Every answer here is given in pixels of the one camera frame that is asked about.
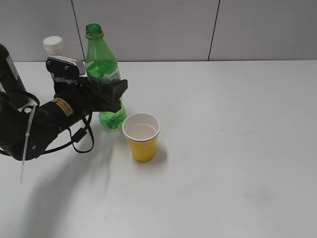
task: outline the robotic arm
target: robotic arm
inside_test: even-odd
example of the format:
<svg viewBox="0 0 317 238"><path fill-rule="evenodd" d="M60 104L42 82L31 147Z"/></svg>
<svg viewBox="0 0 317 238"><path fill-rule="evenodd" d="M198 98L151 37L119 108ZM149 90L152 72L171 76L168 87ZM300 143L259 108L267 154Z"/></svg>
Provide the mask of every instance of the robotic arm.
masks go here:
<svg viewBox="0 0 317 238"><path fill-rule="evenodd" d="M128 88L127 80L97 88L87 77L81 61L66 57L49 57L47 70L52 73L55 95L52 101L40 106L35 96L28 94L38 102L30 130L26 160L42 154L51 153L80 141L89 131L92 112L117 112L121 109L120 98ZM18 111L9 97L0 92L0 150L1 154L22 161L25 133L29 113ZM48 145L63 132L83 120L85 127L79 129L71 141L61 147L46 151Z"/></svg>

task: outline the yellow label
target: yellow label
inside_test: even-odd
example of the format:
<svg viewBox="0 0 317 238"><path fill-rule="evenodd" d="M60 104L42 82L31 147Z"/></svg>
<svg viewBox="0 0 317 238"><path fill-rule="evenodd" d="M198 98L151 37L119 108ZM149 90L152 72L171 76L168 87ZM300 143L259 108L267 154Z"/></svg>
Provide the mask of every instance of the yellow label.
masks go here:
<svg viewBox="0 0 317 238"><path fill-rule="evenodd" d="M63 110L63 112L66 114L67 117L69 117L70 115L74 113L71 106L64 99L54 98L52 102L56 103L56 105L58 105Z"/></svg>

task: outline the bottle label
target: bottle label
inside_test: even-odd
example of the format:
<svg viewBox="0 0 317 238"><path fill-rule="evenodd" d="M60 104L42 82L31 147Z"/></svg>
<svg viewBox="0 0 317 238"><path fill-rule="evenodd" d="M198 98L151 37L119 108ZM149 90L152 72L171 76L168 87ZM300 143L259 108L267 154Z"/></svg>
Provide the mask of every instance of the bottle label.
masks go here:
<svg viewBox="0 0 317 238"><path fill-rule="evenodd" d="M121 78L120 78L120 73L118 68L111 74L101 78L101 81L103 84L111 84L111 83L118 82L120 80Z"/></svg>
<svg viewBox="0 0 317 238"><path fill-rule="evenodd" d="M4 87L2 86L2 84L1 84L1 83L0 83L0 92L5 93L5 89L4 89Z"/></svg>
<svg viewBox="0 0 317 238"><path fill-rule="evenodd" d="M6 61L8 62L8 65L9 65L9 67L10 67L10 69L11 69L11 71L12 71L14 77L15 77L15 80L18 80L19 73L16 70L16 67L15 67L10 55L6 58Z"/></svg>
<svg viewBox="0 0 317 238"><path fill-rule="evenodd" d="M98 90L102 94L104 93L104 87L107 84L115 83L121 80L118 68L111 74L100 78L95 78L88 75L88 79L93 85L95 85L98 88Z"/></svg>

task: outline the bottle cap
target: bottle cap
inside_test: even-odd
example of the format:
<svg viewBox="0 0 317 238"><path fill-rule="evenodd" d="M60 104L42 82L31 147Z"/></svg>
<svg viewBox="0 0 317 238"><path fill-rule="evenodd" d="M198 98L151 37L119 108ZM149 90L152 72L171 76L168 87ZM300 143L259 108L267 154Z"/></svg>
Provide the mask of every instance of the bottle cap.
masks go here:
<svg viewBox="0 0 317 238"><path fill-rule="evenodd" d="M59 36L50 36L43 40L44 49L47 52L63 52L65 43Z"/></svg>

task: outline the gray wall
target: gray wall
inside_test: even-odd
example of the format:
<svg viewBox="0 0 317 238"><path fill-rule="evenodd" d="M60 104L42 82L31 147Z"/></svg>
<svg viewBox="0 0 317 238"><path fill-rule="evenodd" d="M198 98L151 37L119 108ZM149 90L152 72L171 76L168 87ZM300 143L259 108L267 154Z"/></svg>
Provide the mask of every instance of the gray wall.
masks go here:
<svg viewBox="0 0 317 238"><path fill-rule="evenodd" d="M221 0L211 60L316 60L317 0Z"/></svg>
<svg viewBox="0 0 317 238"><path fill-rule="evenodd" d="M83 60L85 25L96 22L119 61L317 59L316 0L220 0L217 15L218 3L0 0L0 43L14 61L45 61L42 40L59 35Z"/></svg>

